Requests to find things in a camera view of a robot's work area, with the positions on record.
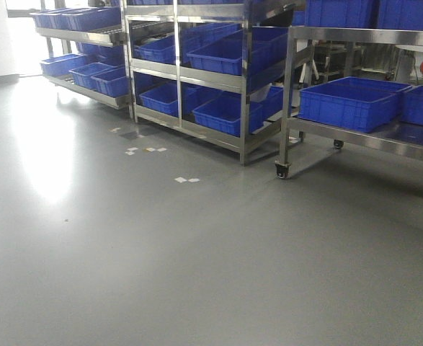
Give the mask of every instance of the caster wheel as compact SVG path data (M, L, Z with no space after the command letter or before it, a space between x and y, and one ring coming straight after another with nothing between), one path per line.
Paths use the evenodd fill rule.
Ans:
M275 164L275 167L277 167L277 177L280 179L288 179L288 167L281 164Z
M334 142L333 142L333 146L334 146L335 149L340 149L344 146L344 142L338 141L337 139L335 139Z

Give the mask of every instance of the metal cart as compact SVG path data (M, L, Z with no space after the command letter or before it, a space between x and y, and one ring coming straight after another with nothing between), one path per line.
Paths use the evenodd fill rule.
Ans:
M55 4L56 8L66 7L65 0L57 1ZM121 18L120 25L116 27L106 27L91 32L80 32L71 30L57 30L48 29L45 27L37 27L35 31L44 36L58 38L62 40L62 47L64 54L71 53L70 41L91 43L93 45L103 45L105 47L114 47L116 45L123 45L125 42L125 36L123 34ZM92 98L98 102L101 102L107 106L115 108L116 110L125 108L128 106L130 101L130 95L126 94L120 97L110 97L94 90L84 88L82 86L74 84L72 76L67 74L65 76L44 76L50 82L56 86L64 87L73 92L77 92L89 98Z
M182 133L203 139L204 141L230 149L239 153L241 164L247 164L249 154L261 146L273 135L280 132L281 112L274 116L276 120L266 125L254 134L249 133L249 105L250 95L257 90L251 89L249 78L249 56L251 55L251 32L252 26L266 19L282 14L292 9L296 4L303 3L302 0L267 0L254 3L253 0L246 0L243 4L219 4L219 5L181 5L174 0L172 5L156 6L128 6L127 0L123 0L122 14L125 16L125 31L128 34L128 44L125 46L126 55L130 61L132 73L132 88L135 90L135 74L150 74L172 81L177 81L178 110L179 116L173 117L141 105L137 105L135 97L130 104L131 114L135 121L138 118L150 120ZM132 26L133 21L145 21L154 23L148 28L136 28ZM220 74L216 72L203 71L195 68L181 66L181 54L179 44L179 31L181 26L193 25L193 23L207 22L236 22L243 27L242 44L242 76ZM153 61L134 58L132 47L134 40L143 37L157 35L162 32L174 30L176 63L174 65L157 63ZM292 63L294 66L301 66L313 56L313 50L305 49L298 54L293 54ZM271 66L254 76L252 81L258 81L259 85L271 83L283 76L285 71L285 60ZM181 83L189 83L204 87L211 87L227 92L241 94L241 131L240 137L198 125L193 121L186 120L182 114Z
M285 93L283 97L282 111L282 138L280 141L280 156L275 162L277 176L287 179L290 168L288 153L290 150L290 130L300 131L300 137L304 133L312 133L318 136L334 140L334 147L340 149L344 142L365 146L367 148L387 151L392 154L406 156L423 161L423 143L405 141L398 136L398 132L404 124L396 121L377 128L372 133L361 133L335 126L315 123L309 120L298 119L292 111L293 98L293 72L295 68L295 56L291 53L298 39L327 40L354 43L385 43L389 45L423 45L423 32L409 30L374 30L374 29L346 29L328 27L293 27L288 34L288 56L285 70Z

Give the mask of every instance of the wall baseboard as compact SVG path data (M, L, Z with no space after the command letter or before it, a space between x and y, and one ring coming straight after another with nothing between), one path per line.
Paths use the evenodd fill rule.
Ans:
M19 81L19 74L7 74L0 76L0 84L14 84Z

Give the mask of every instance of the floor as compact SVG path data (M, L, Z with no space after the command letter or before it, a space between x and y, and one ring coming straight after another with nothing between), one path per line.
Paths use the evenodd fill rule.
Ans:
M0 86L0 346L423 345L423 163L308 136L282 181L57 90Z

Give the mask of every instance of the metal shelving rack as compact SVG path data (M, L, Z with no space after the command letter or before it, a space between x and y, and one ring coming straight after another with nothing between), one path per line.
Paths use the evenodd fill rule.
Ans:
M60 7L65 7L66 4L64 1L60 2ZM57 29L48 29L45 27L37 27L35 31L42 35L43 37L52 37L58 38L62 41L63 52L64 54L70 53L70 42L82 42L82 43L91 43L93 45L103 45L105 47L114 47L116 45L123 45L125 42L125 35L123 33L122 25L115 27L106 27L91 32L81 32L81 31L70 31L70 30L57 30ZM120 97L110 97L94 90L83 88L82 86L74 84L72 76L67 74L65 76L44 76L47 80L66 89L69 89L73 92L77 92L89 98L92 98L98 102L101 102L107 106L120 110L126 108L130 103L130 95L126 94Z
M288 152L290 149L290 130L300 131L301 138L304 133L334 140L334 147L340 149L344 142L357 144L367 148L387 151L388 153L406 156L423 161L423 144L410 143L398 138L398 130L404 124L393 122L376 129L372 133L361 133L335 126L315 123L309 120L298 119L292 114L291 103L293 99L293 72L295 57L291 53L297 40L328 40L349 43L384 43L389 45L423 45L423 32L410 30L378 30L378 29L346 29L328 27L292 27L288 33L288 56L285 69L285 88L282 111L282 139L280 141L280 156L276 161L277 176L281 179L288 178L290 162Z
M132 88L135 93L134 73L150 74L165 79L177 81L179 117L173 117L149 108L137 105L135 97L130 105L135 121L138 118L150 120L169 128L173 128L188 135L201 138L204 141L230 149L239 153L240 162L246 164L249 154L263 144L267 139L280 132L281 112L277 120L260 129L254 134L249 133L249 100L250 95L257 90L252 86L264 85L275 81L284 74L285 60L271 66L269 69L255 74L249 78L248 57L251 55L251 32L252 26L265 19L281 14L292 9L303 0L267 0L254 4L253 0L246 0L243 4L220 4L220 5L181 5L174 0L172 5L156 6L128 6L127 0L123 0L122 14L125 16L125 30L128 34L126 55L130 61L132 75ZM132 21L145 21L155 23L149 28L133 28ZM207 22L236 22L243 28L242 45L242 76L220 74L203 71L195 68L181 66L181 52L179 44L180 25L183 23L207 23ZM174 30L176 46L176 63L174 65L145 61L133 58L131 40L140 40L154 34L171 32ZM294 64L302 65L309 61L313 55L313 49L305 49L295 57ZM182 117L181 82L211 87L228 92L241 94L241 135L231 136L205 126L198 125Z

